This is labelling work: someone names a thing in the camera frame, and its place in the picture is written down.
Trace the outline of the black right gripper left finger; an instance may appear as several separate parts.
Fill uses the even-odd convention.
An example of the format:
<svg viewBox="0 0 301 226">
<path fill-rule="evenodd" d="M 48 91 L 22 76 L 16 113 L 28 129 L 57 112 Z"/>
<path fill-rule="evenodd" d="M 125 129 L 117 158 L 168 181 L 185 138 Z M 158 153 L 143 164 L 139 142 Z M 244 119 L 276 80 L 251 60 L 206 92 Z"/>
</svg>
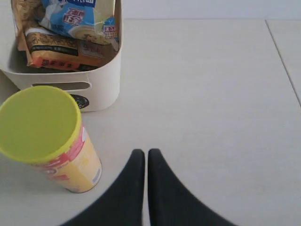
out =
<svg viewBox="0 0 301 226">
<path fill-rule="evenodd" d="M 64 226 L 141 226 L 145 154 L 134 149 L 112 185 L 88 208 Z"/>
</svg>

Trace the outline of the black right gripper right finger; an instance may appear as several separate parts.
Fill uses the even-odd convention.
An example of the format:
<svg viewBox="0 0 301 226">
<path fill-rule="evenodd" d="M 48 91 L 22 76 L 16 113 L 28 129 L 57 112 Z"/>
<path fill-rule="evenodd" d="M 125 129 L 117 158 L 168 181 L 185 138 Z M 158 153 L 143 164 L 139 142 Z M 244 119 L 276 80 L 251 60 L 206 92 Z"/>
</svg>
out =
<svg viewBox="0 0 301 226">
<path fill-rule="evenodd" d="M 148 206 L 152 226 L 233 226 L 196 198 L 159 149 L 148 152 Z"/>
</svg>

